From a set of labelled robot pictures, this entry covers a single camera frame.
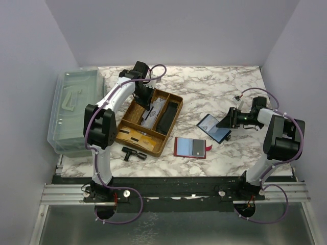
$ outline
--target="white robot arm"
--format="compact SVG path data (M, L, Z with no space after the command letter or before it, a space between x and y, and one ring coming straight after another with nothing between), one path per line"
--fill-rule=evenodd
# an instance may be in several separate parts
M94 163L92 180L96 184L108 185L112 179L110 146L117 135L115 114L124 101L134 94L136 103L147 110L150 109L153 88L158 78L147 78L148 71L149 67L145 63L137 61L132 70L123 70L119 74L117 83L101 101L95 106L88 105L85 108L84 136L87 140L86 147L92 150Z
M228 114L216 127L236 129L240 125L268 126L263 155L258 162L242 175L240 192L256 194L267 178L283 163L300 157L303 146L305 122L266 108L267 99L253 99L251 111L243 113L230 107Z

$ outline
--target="wooden organizer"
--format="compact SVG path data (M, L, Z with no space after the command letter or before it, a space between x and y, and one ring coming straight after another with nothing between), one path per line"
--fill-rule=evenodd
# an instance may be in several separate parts
M145 127L141 126L141 122L143 120L142 115L145 112L145 109L142 106L138 105L135 102L135 100L132 101L132 103L128 107L123 119L121 120L121 122L118 125L118 131L122 127L129 127L129 128L134 129L134 130L138 130L140 132L146 133L148 136L150 136L152 138L152 140L154 140L157 143L156 146L154 147L154 149L152 151L149 151L149 150L147 150L147 149L145 149L145 148L143 148L143 147L141 147L139 145L133 144L132 142L116 138L116 141L118 143L125 144L127 146L133 147L135 149L138 149L138 150L140 150L142 152L145 152L145 153L147 153L147 154L149 154L151 156L154 156L154 157L159 157L162 154L162 152L163 152L163 150L165 148L165 145L167 143L167 140L168 140L168 138L170 136L170 133L172 132L173 127L174 127L174 125L176 123L176 120L178 118L180 110L182 109L183 98L180 97L180 96L174 95L172 93L167 93L167 92L164 92L162 90L155 89L151 102L154 102L159 97L165 99L166 102L165 102L165 105L163 106L162 110L160 111L160 113L159 113L159 115L158 115L152 129L148 129L148 128L145 128ZM160 133L156 132L155 129L156 129L157 124L159 123L162 115L166 111L166 108L168 106L168 102L175 102L175 103L178 104L178 107L177 107L177 113L176 113L176 115L174 117L173 123L171 124L171 126L169 128L168 134L163 135L163 134L160 134Z

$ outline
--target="phone case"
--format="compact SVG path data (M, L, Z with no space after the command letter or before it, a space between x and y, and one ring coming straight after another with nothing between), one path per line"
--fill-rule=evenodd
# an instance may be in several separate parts
M212 149L212 145L211 146L206 146L206 140L204 140L204 149L205 149L205 152L204 152L204 157L194 157L194 156L180 156L180 155L177 155L177 139L179 137L175 137L175 144L174 144L174 156L175 157L187 157L187 158L196 158L196 159L206 159L206 152L210 151Z

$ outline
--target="marble countertop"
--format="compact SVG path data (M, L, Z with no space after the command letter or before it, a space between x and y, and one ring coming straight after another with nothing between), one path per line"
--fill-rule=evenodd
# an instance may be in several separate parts
M132 67L99 67L110 90L123 69ZM156 68L154 75L163 69ZM167 74L156 86L158 89L182 96L183 108L159 158L148 156L143 161L130 157L124 161L122 145L114 143L111 147L111 170L116 177L198 177L198 176L239 176L252 167L260 158L267 127L259 131L245 130L242 127L232 130L230 141L218 144L200 130L196 124L208 113L222 119L230 107L234 95L249 87L265 88L260 70L250 67L177 67L168 66ZM248 112L252 98L266 96L261 91L251 90L243 96L242 111ZM125 101L116 115L117 125L127 110L132 96ZM213 145L206 159L191 159L173 156L174 138L206 139ZM62 177L91 177L93 174L92 157L63 157ZM290 176L289 165L279 167L275 176Z

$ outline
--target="clear plastic bin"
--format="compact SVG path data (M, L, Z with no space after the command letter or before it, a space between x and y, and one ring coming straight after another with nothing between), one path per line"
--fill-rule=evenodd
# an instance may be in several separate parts
M68 157L91 155L84 147L84 110L104 97L104 78L97 67L65 72L58 77L48 142Z

